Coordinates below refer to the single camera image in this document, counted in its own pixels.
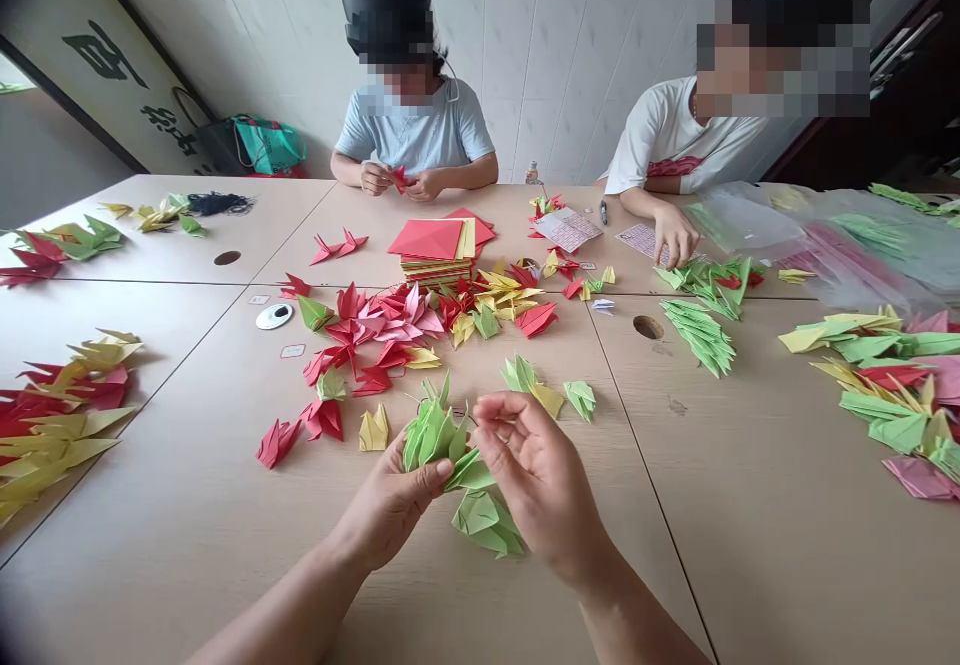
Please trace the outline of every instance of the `red t-shirt print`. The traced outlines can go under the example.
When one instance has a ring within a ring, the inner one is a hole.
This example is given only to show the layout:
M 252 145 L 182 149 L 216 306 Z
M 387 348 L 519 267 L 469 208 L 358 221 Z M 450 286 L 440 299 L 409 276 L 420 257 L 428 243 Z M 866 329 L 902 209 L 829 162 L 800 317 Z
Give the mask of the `red t-shirt print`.
M 650 163 L 647 166 L 647 177 L 676 177 L 677 175 L 689 175 L 706 158 L 698 158 L 693 155 L 680 158 L 679 160 L 661 160 L 658 163 Z

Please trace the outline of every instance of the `table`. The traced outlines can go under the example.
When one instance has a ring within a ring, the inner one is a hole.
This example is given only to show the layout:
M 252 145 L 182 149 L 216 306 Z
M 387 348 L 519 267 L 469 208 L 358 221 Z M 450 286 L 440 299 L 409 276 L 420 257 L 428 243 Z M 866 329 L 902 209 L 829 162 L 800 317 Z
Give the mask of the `table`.
M 956 503 L 910 497 L 820 356 L 777 341 L 819 303 L 751 300 L 722 320 L 738 357 L 717 381 L 658 302 L 592 316 L 719 661 L 954 662 Z
M 646 222 L 653 227 L 652 222 L 642 220 L 627 212 L 620 204 L 620 198 L 616 196 L 603 198 L 603 193 L 600 188 L 576 186 L 550 187 L 547 185 L 546 191 L 550 197 L 560 195 L 568 207 L 576 210 L 587 220 L 603 230 L 603 235 L 585 243 L 574 259 L 579 262 L 594 262 L 600 270 L 608 265 L 613 265 L 617 273 L 617 282 L 615 285 L 607 285 L 604 288 L 604 293 L 614 295 L 681 296 L 680 293 L 675 292 L 670 285 L 653 271 L 653 260 L 651 258 L 617 240 L 617 235 L 625 230 L 629 230 L 634 225 Z M 664 195 L 658 197 L 663 197 L 677 205 L 684 205 L 695 201 L 695 196 L 693 195 Z M 609 225 L 606 227 L 604 227 L 600 221 L 601 199 L 606 199 L 607 201 L 607 220 Z M 729 255 L 706 239 L 701 241 L 698 249 L 717 262 L 726 262 L 730 259 Z M 558 287 L 562 290 L 565 284 L 566 280 L 560 278 L 556 281 L 552 279 L 548 280 L 545 285 L 549 292 L 555 292 Z M 802 285 L 791 285 L 778 279 L 775 263 L 774 267 L 770 268 L 766 281 L 756 288 L 749 289 L 747 291 L 747 297 L 751 299 L 815 299 L 807 293 Z
M 38 231 L 69 222 L 85 226 L 84 215 L 115 225 L 126 236 L 124 246 L 86 262 L 68 262 L 58 279 L 137 282 L 196 282 L 248 285 L 290 233 L 333 187 L 326 180 L 269 180 L 262 178 L 208 178 L 173 175 L 135 175 L 27 226 Z M 256 197 L 257 203 L 242 217 L 217 215 L 201 218 L 206 238 L 194 238 L 174 226 L 172 232 L 142 233 L 138 219 L 115 221 L 101 202 L 156 208 L 168 192 L 189 194 L 236 193 Z M 20 265 L 8 250 L 13 235 L 0 238 L 0 267 Z M 225 265 L 215 259 L 227 252 L 240 258 Z
M 416 203 L 388 190 L 379 198 L 365 195 L 358 188 L 337 184 L 287 243 L 259 272 L 253 282 L 273 284 L 292 273 L 311 285 L 385 288 L 403 282 L 400 256 L 387 253 L 407 220 L 442 218 L 454 210 L 467 208 L 497 232 L 483 249 L 479 267 L 488 270 L 505 257 L 515 262 L 523 256 L 546 255 L 545 240 L 532 240 L 528 218 L 533 215 L 532 198 L 542 195 L 539 186 L 490 185 L 480 190 L 447 190 L 429 203 Z M 369 236 L 367 243 L 347 257 L 325 260 L 310 266 L 317 253 L 314 235 L 328 245 L 344 241 L 343 229 L 356 237 Z
M 56 281 L 0 290 L 3 344 L 0 388 L 22 389 L 22 361 L 65 364 L 67 345 L 101 337 L 97 327 L 132 332 L 144 342 L 126 363 L 135 370 L 124 405 L 143 407 L 227 311 L 243 288 L 229 285 L 174 285 Z M 140 413 L 134 415 L 139 419 Z M 116 437 L 131 418 L 105 431 Z M 0 529 L 0 566 L 77 484 L 95 460 L 73 468 L 39 501 L 22 508 Z
M 382 396 L 347 399 L 343 443 L 302 439 L 277 470 L 263 468 L 254 452 L 268 426 L 296 417 L 312 398 L 300 374 L 308 355 L 281 360 L 281 349 L 305 343 L 309 354 L 329 343 L 299 319 L 255 329 L 260 308 L 250 297 L 276 293 L 262 286 L 244 292 L 128 429 L 122 447 L 104 454 L 0 571 L 0 589 L 17 593 L 18 609 L 42 613 L 35 622 L 42 631 L 31 640 L 51 662 L 183 659 L 334 524 L 377 457 L 358 452 L 363 410 L 382 401 L 393 434 L 413 417 L 422 395 L 421 376 L 411 372 Z M 335 300 L 332 290 L 313 295 Z M 449 367 L 450 402 L 473 402 L 478 393 L 504 389 L 499 367 L 516 350 L 550 387 L 590 382 L 598 395 L 595 423 L 582 422 L 568 403 L 560 424 L 583 455 L 612 537 L 709 652 L 620 395 L 593 346 L 588 311 L 579 301 L 553 300 L 560 320 L 544 336 L 527 341 L 508 324 L 489 341 L 475 335 L 455 354 L 440 344 L 443 367 L 427 377 L 439 386 Z M 377 349 L 364 346 L 362 360 Z M 396 560 L 373 575 L 330 661 L 592 662 L 574 599 L 540 563 L 495 561 L 450 526 L 461 497 L 434 503 Z

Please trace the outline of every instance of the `shirt sleeve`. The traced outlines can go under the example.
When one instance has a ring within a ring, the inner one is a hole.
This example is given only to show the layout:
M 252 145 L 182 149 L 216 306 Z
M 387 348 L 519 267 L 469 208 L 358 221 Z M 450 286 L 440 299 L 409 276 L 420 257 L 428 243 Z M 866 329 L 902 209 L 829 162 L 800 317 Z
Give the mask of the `shirt sleeve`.
M 347 105 L 347 114 L 343 119 L 343 131 L 337 140 L 336 150 L 354 160 L 367 160 L 377 149 L 373 134 L 360 113 L 360 97 L 354 92 Z
M 630 188 L 642 188 L 647 182 L 650 153 L 663 124 L 663 108 L 649 90 L 640 96 L 630 111 L 620 143 L 607 170 L 607 195 L 619 195 Z
M 712 185 L 720 171 L 743 152 L 766 127 L 767 122 L 767 118 L 744 118 L 696 170 L 680 178 L 680 194 L 688 195 L 706 185 Z
M 457 80 L 456 85 L 460 88 L 460 100 L 457 101 L 460 106 L 460 144 L 463 145 L 464 154 L 473 162 L 496 151 L 496 148 L 487 132 L 477 94 L 462 80 Z

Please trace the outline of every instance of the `t-shirt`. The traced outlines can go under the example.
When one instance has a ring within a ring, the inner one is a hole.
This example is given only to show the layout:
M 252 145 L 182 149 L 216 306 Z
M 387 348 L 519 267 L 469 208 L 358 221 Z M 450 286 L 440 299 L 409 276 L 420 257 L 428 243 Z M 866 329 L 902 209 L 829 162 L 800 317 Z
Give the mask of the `t-shirt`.
M 456 98 L 459 86 L 460 98 Z M 383 87 L 354 91 L 336 149 L 354 160 L 380 161 L 408 175 L 469 165 L 494 152 L 480 100 L 462 80 L 446 79 L 429 105 L 400 105 Z
M 709 185 L 753 140 L 768 118 L 715 117 L 702 127 L 690 112 L 696 76 L 647 90 L 633 106 L 606 177 L 608 195 L 644 187 L 647 178 L 680 175 L 680 192 Z

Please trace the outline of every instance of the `wooden table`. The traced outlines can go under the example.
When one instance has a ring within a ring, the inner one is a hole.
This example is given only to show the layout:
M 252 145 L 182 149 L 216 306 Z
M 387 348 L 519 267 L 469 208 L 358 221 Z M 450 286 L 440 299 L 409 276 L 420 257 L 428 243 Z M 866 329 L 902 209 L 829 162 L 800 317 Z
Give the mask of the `wooden table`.
M 84 215 L 111 223 L 126 236 L 124 246 L 86 262 L 68 262 L 58 279 L 117 280 L 249 285 L 290 234 L 333 187 L 328 180 L 270 180 L 261 178 L 209 178 L 136 175 L 91 195 L 27 226 L 40 231 L 70 222 L 86 226 Z M 205 238 L 194 238 L 175 225 L 171 232 L 142 233 L 135 216 L 114 220 L 101 202 L 158 207 L 167 193 L 202 193 L 216 190 L 257 199 L 249 214 L 200 218 Z M 0 238 L 0 267 L 20 265 L 8 250 L 13 235 Z M 226 252 L 240 253 L 226 265 L 214 260 Z
M 722 381 L 658 298 L 593 320 L 721 663 L 955 662 L 957 504 L 910 497 L 820 356 L 776 339 L 823 314 L 750 301 L 722 321 L 738 350 Z
M 604 198 L 600 188 L 576 186 L 551 188 L 547 185 L 546 190 L 550 197 L 560 195 L 567 207 L 576 210 L 603 230 L 601 237 L 590 240 L 580 248 L 575 259 L 580 262 L 593 262 L 601 270 L 607 265 L 613 265 L 617 273 L 617 282 L 615 285 L 606 286 L 604 293 L 613 295 L 680 295 L 654 272 L 651 258 L 617 240 L 617 235 L 638 223 L 645 222 L 653 227 L 651 221 L 642 220 L 624 210 L 620 204 L 620 198 L 616 196 Z M 694 202 L 695 200 L 693 195 L 665 195 L 663 197 L 677 205 Z M 609 225 L 606 227 L 600 221 L 601 199 L 607 201 L 607 221 Z M 726 262 L 730 259 L 729 255 L 706 239 L 700 243 L 698 250 L 717 262 Z M 565 285 L 566 281 L 563 278 L 555 281 L 551 279 L 547 281 L 546 289 L 549 292 L 554 292 L 555 288 L 559 287 L 562 290 Z M 766 281 L 758 287 L 748 290 L 747 297 L 751 299 L 814 299 L 802 285 L 791 285 L 778 279 L 776 263 L 770 268 Z
M 400 256 L 387 249 L 407 220 L 442 218 L 460 208 L 493 223 L 497 232 L 497 238 L 483 249 L 478 263 L 481 269 L 492 268 L 501 257 L 507 262 L 525 256 L 542 260 L 546 241 L 527 237 L 528 218 L 533 215 L 530 200 L 542 194 L 539 186 L 491 185 L 480 190 L 448 190 L 433 202 L 416 203 L 396 189 L 372 198 L 357 188 L 337 184 L 253 282 L 269 285 L 292 273 L 315 286 L 346 287 L 356 282 L 358 287 L 379 289 L 395 285 L 403 282 Z M 314 235 L 328 245 L 342 243 L 344 228 L 356 237 L 370 239 L 349 256 L 311 266 L 317 253 Z
M 329 343 L 299 320 L 257 330 L 259 308 L 248 300 L 275 292 L 255 286 L 237 300 L 127 430 L 122 447 L 102 457 L 0 571 L 0 590 L 16 583 L 23 590 L 18 608 L 43 613 L 35 641 L 51 662 L 180 661 L 335 523 L 377 458 L 358 451 L 364 409 L 382 401 L 393 434 L 413 417 L 422 391 L 411 372 L 380 397 L 347 399 L 343 443 L 302 440 L 277 470 L 260 465 L 254 452 L 269 425 L 296 417 L 313 397 L 300 374 L 308 356 L 281 360 L 280 350 Z M 315 295 L 335 297 L 329 290 Z M 587 309 L 561 299 L 558 311 L 549 335 L 532 341 L 507 325 L 456 353 L 440 344 L 443 368 L 427 377 L 439 386 L 449 367 L 451 403 L 474 402 L 505 388 L 499 368 L 516 350 L 550 387 L 588 380 L 599 400 L 595 424 L 569 404 L 560 424 L 583 454 L 614 540 L 708 650 L 620 396 L 593 346 Z M 377 351 L 361 349 L 364 360 Z M 539 562 L 496 561 L 450 526 L 461 497 L 434 503 L 400 555 L 371 577 L 331 662 L 592 662 L 574 598 Z
M 144 347 L 126 363 L 133 387 L 124 405 L 144 406 L 207 331 L 243 291 L 230 285 L 174 285 L 57 280 L 0 290 L 3 348 L 0 388 L 20 390 L 24 360 L 63 365 L 74 354 L 67 345 L 97 340 L 98 327 L 132 332 Z M 116 437 L 131 418 L 105 431 Z M 0 529 L 0 566 L 7 562 L 93 461 L 73 468 L 39 501 L 22 508 Z

